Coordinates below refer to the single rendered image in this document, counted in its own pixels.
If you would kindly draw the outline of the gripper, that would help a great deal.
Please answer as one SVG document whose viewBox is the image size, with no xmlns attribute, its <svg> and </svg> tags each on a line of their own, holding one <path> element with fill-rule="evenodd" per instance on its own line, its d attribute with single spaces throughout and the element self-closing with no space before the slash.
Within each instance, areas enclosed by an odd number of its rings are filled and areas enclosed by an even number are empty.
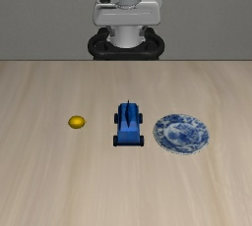
<svg viewBox="0 0 252 226">
<path fill-rule="evenodd" d="M 162 0 L 142 0 L 131 7 L 119 7 L 117 4 L 94 4 L 94 24 L 106 27 L 108 36 L 114 36 L 114 28 L 118 26 L 142 26 L 140 36 L 145 36 L 148 26 L 160 23 Z"/>
</svg>

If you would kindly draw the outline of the yellow lemon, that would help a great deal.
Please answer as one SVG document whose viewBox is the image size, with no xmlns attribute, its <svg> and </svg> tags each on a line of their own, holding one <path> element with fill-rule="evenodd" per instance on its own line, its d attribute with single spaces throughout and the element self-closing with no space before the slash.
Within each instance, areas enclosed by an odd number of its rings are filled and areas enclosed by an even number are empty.
<svg viewBox="0 0 252 226">
<path fill-rule="evenodd" d="M 81 129 L 85 126 L 85 124 L 86 124 L 86 120 L 82 116 L 79 116 L 79 115 L 72 116 L 68 121 L 68 125 L 72 129 Z"/>
</svg>

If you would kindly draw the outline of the blue and white plate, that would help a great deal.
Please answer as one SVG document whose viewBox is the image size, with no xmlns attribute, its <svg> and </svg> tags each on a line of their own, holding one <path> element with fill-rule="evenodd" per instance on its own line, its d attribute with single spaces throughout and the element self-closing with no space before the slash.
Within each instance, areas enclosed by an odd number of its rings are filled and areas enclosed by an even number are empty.
<svg viewBox="0 0 252 226">
<path fill-rule="evenodd" d="M 194 154 L 209 144 L 209 131 L 199 119 L 186 114 L 170 114 L 157 120 L 153 135 L 165 150 L 180 154 Z"/>
</svg>

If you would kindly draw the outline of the blue toy car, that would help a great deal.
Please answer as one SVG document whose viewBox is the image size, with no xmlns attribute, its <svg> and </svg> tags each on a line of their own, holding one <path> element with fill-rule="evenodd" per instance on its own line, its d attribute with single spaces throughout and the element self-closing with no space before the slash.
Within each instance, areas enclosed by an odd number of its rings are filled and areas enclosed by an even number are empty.
<svg viewBox="0 0 252 226">
<path fill-rule="evenodd" d="M 136 103 L 121 103 L 114 114 L 114 123 L 117 125 L 117 134 L 113 137 L 114 146 L 144 145 L 144 137 L 140 135 L 143 114 L 139 112 Z"/>
</svg>

